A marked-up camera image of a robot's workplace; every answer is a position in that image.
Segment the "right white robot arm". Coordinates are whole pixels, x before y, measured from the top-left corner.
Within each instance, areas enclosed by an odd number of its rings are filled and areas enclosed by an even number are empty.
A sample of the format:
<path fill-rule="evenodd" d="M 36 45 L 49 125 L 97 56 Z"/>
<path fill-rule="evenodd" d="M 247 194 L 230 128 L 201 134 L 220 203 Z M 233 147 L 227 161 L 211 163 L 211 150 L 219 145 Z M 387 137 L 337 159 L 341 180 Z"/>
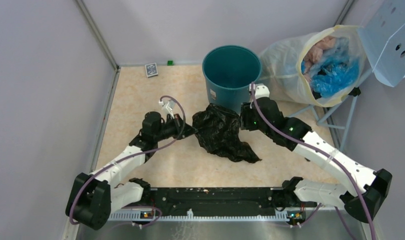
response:
<path fill-rule="evenodd" d="M 356 220 L 373 220 L 388 196 L 392 174 L 382 168 L 373 170 L 340 152 L 324 141 L 304 121 L 286 117 L 277 103 L 262 97 L 246 102 L 240 109 L 241 129 L 260 131 L 275 144 L 285 147 L 329 173 L 337 184 L 293 177 L 283 182 L 284 201 L 290 206 L 317 202 L 344 208 Z"/>

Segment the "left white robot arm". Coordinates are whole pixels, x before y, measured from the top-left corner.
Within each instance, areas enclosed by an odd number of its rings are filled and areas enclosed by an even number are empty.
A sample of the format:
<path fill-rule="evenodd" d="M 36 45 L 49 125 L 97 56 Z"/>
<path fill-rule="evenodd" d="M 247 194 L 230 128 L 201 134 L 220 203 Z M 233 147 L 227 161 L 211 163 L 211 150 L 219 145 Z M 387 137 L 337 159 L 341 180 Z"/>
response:
<path fill-rule="evenodd" d="M 178 114 L 168 114 L 163 119 L 159 112 L 146 113 L 138 134 L 115 159 L 99 170 L 76 176 L 65 209 L 71 224 L 99 230 L 111 213 L 122 207 L 131 203 L 139 207 L 148 205 L 151 200 L 149 183 L 133 178 L 122 184 L 122 180 L 161 150 L 160 141 L 182 140 L 197 132 Z"/>

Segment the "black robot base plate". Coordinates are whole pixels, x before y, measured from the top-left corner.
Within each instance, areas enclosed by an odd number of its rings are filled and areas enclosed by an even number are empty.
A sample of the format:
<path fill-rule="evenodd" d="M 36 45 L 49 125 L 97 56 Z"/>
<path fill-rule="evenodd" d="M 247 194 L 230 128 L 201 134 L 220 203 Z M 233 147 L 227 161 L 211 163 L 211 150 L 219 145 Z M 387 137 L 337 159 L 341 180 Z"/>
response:
<path fill-rule="evenodd" d="M 161 210 L 162 215 L 196 217 L 273 216 L 301 202 L 278 187 L 159 187 L 145 190 L 141 202 Z"/>

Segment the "black trash bag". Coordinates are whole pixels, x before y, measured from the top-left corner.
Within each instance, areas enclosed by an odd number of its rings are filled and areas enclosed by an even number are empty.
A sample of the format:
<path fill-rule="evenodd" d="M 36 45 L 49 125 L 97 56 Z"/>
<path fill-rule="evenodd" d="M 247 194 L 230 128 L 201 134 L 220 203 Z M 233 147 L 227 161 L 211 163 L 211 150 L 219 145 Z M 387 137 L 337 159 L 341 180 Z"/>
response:
<path fill-rule="evenodd" d="M 192 126 L 197 129 L 195 136 L 200 147 L 209 154 L 235 163 L 254 164 L 262 160 L 247 142 L 240 140 L 240 116 L 231 109 L 210 103 L 192 116 Z"/>

